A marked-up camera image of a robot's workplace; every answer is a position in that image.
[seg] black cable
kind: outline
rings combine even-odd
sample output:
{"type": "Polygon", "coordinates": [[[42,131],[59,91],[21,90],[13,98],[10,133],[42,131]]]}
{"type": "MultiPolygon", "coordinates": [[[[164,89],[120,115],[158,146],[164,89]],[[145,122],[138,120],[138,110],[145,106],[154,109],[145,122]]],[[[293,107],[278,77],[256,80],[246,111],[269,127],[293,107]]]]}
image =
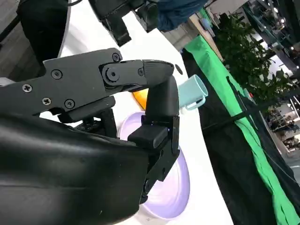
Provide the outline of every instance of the black cable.
{"type": "Polygon", "coordinates": [[[253,139],[254,139],[254,141],[256,142],[256,144],[263,150],[263,152],[264,152],[264,154],[288,177],[288,178],[290,178],[292,181],[294,181],[296,184],[298,184],[299,186],[300,186],[300,184],[294,179],[294,178],[292,178],[289,174],[287,174],[285,171],[284,171],[284,169],[282,169],[281,167],[280,167],[280,165],[278,165],[276,162],[275,162],[275,160],[274,159],[272,159],[272,157],[271,156],[269,156],[268,155],[268,153],[265,151],[265,149],[263,149],[263,147],[256,141],[256,139],[254,138],[254,136],[253,136],[253,134],[252,134],[252,132],[251,132],[251,130],[245,125],[245,124],[243,124],[242,122],[240,122],[240,121],[236,121],[236,123],[239,123],[239,124],[242,124],[249,132],[250,132],[250,134],[251,134],[251,136],[253,137],[253,139]]]}
{"type": "Polygon", "coordinates": [[[67,6],[68,7],[71,7],[71,6],[74,6],[74,5],[77,5],[78,3],[82,2],[83,0],[77,0],[77,1],[74,1],[74,2],[71,2],[71,3],[68,3],[67,6]]]}

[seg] green leaves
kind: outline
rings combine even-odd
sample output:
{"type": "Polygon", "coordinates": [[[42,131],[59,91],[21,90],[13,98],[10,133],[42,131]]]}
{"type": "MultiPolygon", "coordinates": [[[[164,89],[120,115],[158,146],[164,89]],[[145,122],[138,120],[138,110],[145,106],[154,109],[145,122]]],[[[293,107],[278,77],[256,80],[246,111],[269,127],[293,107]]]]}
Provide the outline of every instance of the green leaves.
{"type": "Polygon", "coordinates": [[[216,33],[216,44],[225,59],[224,65],[234,79],[255,96],[257,102],[276,97],[281,90],[291,88],[289,79],[281,70],[269,78],[272,50],[266,50],[252,36],[255,31],[249,23],[239,21],[239,14],[229,16],[229,22],[216,33]]]}

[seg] screw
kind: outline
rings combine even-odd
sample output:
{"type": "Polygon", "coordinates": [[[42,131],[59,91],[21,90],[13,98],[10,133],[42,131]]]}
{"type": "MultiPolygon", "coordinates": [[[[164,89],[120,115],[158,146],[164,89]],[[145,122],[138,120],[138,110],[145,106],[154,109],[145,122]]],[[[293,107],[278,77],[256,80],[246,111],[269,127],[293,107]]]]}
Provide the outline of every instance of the screw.
{"type": "Polygon", "coordinates": [[[29,93],[29,92],[32,91],[32,86],[29,85],[29,84],[24,84],[24,85],[22,86],[22,89],[23,89],[24,92],[29,93]]]}
{"type": "Polygon", "coordinates": [[[144,70],[142,68],[140,68],[137,73],[140,75],[140,76],[144,76],[144,70]]]}
{"type": "Polygon", "coordinates": [[[73,109],[74,106],[75,106],[75,102],[73,100],[68,99],[68,100],[65,101],[65,107],[67,109],[73,109]]]}
{"type": "Polygon", "coordinates": [[[48,97],[45,97],[42,99],[42,102],[44,105],[50,105],[51,104],[51,99],[48,97]]]}
{"type": "Polygon", "coordinates": [[[51,72],[51,76],[55,79],[55,80],[59,80],[60,78],[62,78],[62,72],[58,69],[52,70],[51,72]]]}
{"type": "Polygon", "coordinates": [[[112,60],[115,62],[120,61],[120,56],[117,53],[112,54],[112,60]]]}

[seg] person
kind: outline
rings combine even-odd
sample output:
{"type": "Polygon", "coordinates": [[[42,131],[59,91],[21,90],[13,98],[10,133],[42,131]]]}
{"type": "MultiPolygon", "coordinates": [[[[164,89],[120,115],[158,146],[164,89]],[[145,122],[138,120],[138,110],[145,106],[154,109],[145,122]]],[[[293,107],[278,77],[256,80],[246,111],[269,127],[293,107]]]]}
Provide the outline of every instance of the person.
{"type": "MultiPolygon", "coordinates": [[[[199,11],[207,0],[160,0],[158,29],[173,30],[199,11]]],[[[56,58],[67,22],[68,0],[20,0],[17,14],[24,34],[42,65],[56,58]]]]}
{"type": "Polygon", "coordinates": [[[158,7],[158,29],[170,31],[176,29],[188,18],[199,12],[208,0],[160,0],[158,7]]]}

